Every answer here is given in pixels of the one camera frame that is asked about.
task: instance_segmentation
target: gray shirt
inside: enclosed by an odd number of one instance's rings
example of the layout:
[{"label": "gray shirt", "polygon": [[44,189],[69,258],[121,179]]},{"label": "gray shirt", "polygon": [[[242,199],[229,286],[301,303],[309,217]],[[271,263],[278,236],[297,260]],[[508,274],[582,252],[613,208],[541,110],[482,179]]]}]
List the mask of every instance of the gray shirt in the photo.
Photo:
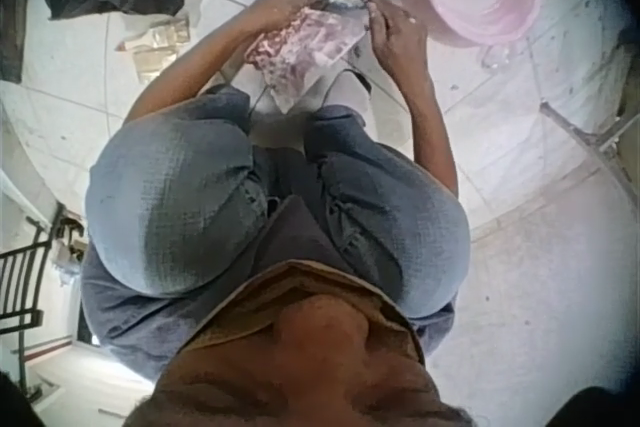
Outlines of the gray shirt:
[{"label": "gray shirt", "polygon": [[[304,202],[292,196],[227,271],[176,297],[149,297],[124,286],[109,274],[90,245],[82,272],[83,309],[103,348],[134,372],[156,381],[209,314],[246,281],[234,272],[249,271],[255,276],[291,259],[320,262],[362,278],[340,257]],[[453,318],[452,301],[433,315],[409,319],[425,354],[449,333]]]}]

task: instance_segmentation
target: hand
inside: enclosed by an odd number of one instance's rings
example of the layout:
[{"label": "hand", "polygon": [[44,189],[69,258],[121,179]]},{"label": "hand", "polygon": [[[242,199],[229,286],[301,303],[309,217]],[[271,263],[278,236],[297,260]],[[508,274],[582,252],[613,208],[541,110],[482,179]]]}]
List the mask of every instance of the hand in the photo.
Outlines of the hand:
[{"label": "hand", "polygon": [[256,0],[247,14],[259,32],[271,32],[287,27],[303,8],[318,0]]},{"label": "hand", "polygon": [[382,68],[399,84],[428,73],[427,28],[388,0],[369,0],[371,42]]}]

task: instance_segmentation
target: gray pants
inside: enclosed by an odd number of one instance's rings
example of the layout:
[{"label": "gray pants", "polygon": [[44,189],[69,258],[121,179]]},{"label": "gray pants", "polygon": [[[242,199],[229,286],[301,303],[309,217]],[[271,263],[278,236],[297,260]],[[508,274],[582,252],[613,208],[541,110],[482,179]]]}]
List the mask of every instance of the gray pants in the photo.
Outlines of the gray pants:
[{"label": "gray pants", "polygon": [[253,146],[249,97],[217,87],[126,124],[91,171],[87,218],[108,272],[171,298],[215,281],[259,234],[270,206],[298,195],[344,260],[409,318],[451,302],[470,235],[459,202],[372,141],[360,116],[327,106],[305,154]]}]

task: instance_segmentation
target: person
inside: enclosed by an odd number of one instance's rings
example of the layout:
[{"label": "person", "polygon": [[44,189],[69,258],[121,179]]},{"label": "person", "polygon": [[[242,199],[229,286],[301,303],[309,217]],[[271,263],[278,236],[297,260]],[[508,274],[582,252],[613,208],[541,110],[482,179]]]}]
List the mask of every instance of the person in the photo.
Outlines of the person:
[{"label": "person", "polygon": [[466,426],[425,369],[450,331],[470,233],[428,73],[427,30],[368,0],[415,162],[365,132],[371,86],[337,76],[304,153],[252,145],[250,100],[199,93],[318,0],[257,0],[167,68],[91,170],[83,309],[156,383],[127,426]]}]

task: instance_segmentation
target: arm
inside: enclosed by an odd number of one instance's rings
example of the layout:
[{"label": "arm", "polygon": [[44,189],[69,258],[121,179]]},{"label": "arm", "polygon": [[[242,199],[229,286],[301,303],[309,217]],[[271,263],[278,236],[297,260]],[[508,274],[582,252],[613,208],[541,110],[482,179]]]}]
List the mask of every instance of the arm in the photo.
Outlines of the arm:
[{"label": "arm", "polygon": [[373,48],[404,96],[413,124],[415,162],[456,197],[458,173],[428,72],[427,29],[388,0],[368,2]]},{"label": "arm", "polygon": [[257,0],[207,35],[169,66],[142,92],[125,122],[194,98],[240,48],[264,32],[287,26],[304,7],[317,0]]}]

